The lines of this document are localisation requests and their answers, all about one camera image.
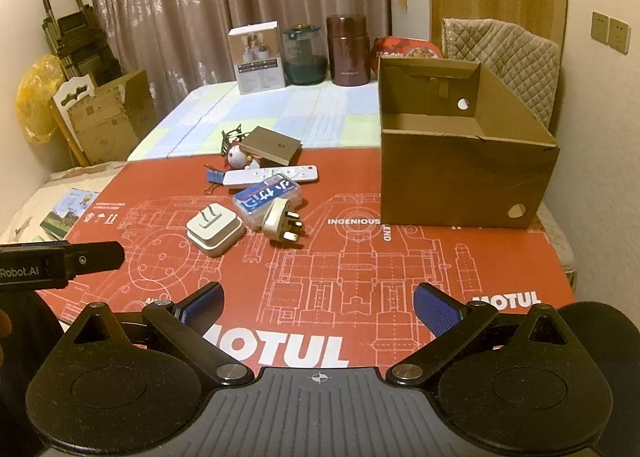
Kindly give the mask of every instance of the round hole in box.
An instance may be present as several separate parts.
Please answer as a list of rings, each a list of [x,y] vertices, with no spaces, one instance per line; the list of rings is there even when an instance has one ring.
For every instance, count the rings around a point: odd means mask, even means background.
[[[524,204],[514,204],[509,210],[509,217],[520,218],[524,217],[525,213],[527,213],[527,207]]]

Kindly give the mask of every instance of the white plug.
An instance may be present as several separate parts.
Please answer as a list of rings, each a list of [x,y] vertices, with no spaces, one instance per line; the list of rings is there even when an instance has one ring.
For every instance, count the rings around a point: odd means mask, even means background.
[[[264,217],[262,233],[268,239],[277,242],[297,242],[302,228],[300,215],[293,212],[293,205],[289,199],[278,197]]]
[[[219,257],[246,231],[242,220],[220,204],[210,204],[187,222],[187,237],[210,257]]]

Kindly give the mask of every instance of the blue label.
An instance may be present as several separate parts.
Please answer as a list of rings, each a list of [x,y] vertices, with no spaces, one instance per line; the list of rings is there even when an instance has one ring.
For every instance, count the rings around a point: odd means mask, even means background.
[[[253,213],[273,199],[296,188],[296,184],[282,174],[274,175],[236,194],[236,201],[247,213]]]

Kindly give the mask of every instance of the red package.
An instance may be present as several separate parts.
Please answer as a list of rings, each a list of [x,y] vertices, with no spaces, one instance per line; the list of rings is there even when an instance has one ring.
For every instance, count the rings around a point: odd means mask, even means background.
[[[442,51],[427,40],[385,36],[376,38],[371,50],[371,68],[378,74],[378,58],[443,58]]]

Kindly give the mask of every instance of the gray ribbed plate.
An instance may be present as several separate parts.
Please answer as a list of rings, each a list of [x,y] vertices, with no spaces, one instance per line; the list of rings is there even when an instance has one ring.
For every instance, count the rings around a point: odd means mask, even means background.
[[[266,369],[256,383],[215,393],[188,429],[135,457],[495,455],[453,433],[423,394],[386,385],[374,369]]]

